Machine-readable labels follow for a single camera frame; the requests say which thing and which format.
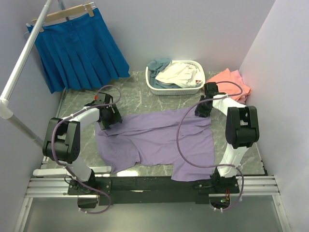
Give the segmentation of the purple t shirt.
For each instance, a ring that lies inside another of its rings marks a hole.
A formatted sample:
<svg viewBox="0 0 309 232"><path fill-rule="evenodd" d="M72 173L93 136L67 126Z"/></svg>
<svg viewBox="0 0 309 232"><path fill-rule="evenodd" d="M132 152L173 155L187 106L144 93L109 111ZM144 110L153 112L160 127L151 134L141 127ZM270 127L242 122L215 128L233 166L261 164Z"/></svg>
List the purple t shirt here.
<svg viewBox="0 0 309 232"><path fill-rule="evenodd" d="M209 179L215 160L211 119L186 110L126 115L109 130L96 124L99 155L113 174L137 163L171 164L172 180Z"/></svg>

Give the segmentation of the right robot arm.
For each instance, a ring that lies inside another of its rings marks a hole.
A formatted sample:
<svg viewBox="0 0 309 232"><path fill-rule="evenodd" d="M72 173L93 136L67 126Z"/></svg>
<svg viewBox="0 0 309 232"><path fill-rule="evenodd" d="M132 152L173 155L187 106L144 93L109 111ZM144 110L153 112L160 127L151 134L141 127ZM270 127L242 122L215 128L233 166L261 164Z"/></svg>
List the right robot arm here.
<svg viewBox="0 0 309 232"><path fill-rule="evenodd" d="M233 177L244 154L259 139L259 125L257 109L254 106L241 104L226 93L220 92L216 82L204 85L204 95L200 100L212 99L209 102L199 103L195 115L208 117L212 109L217 109L226 116L225 138L227 146L220 166L216 171L220 177Z"/></svg>

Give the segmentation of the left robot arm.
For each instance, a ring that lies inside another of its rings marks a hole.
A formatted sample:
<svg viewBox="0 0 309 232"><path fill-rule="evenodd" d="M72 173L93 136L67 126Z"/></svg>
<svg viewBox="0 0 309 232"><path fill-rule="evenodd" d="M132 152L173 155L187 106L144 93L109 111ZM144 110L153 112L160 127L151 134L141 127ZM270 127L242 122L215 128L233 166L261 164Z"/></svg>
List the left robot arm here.
<svg viewBox="0 0 309 232"><path fill-rule="evenodd" d="M113 103L113 96L100 92L91 103L84 106L81 114L56 127L61 121L63 119L57 117L49 120L42 147L43 155L55 160L52 151L56 152L58 162L69 167L81 180L81 183L70 181L75 189L86 193L99 189L95 172L80 157L81 131L95 122L101 130L108 130L111 125L122 122L116 104Z"/></svg>

